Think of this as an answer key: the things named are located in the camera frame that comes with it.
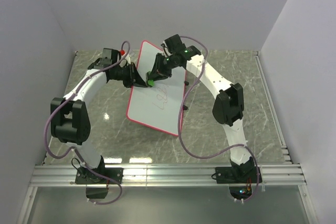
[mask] green eraser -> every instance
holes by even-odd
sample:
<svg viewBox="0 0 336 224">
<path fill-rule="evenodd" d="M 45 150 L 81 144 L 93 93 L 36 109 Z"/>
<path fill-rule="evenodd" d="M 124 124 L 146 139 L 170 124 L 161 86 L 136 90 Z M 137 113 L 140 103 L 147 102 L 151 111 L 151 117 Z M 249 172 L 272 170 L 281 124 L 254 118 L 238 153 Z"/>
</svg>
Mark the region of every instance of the green eraser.
<svg viewBox="0 0 336 224">
<path fill-rule="evenodd" d="M 154 81 L 153 80 L 148 80 L 147 84 L 152 87 L 152 86 L 154 86 Z"/>
</svg>

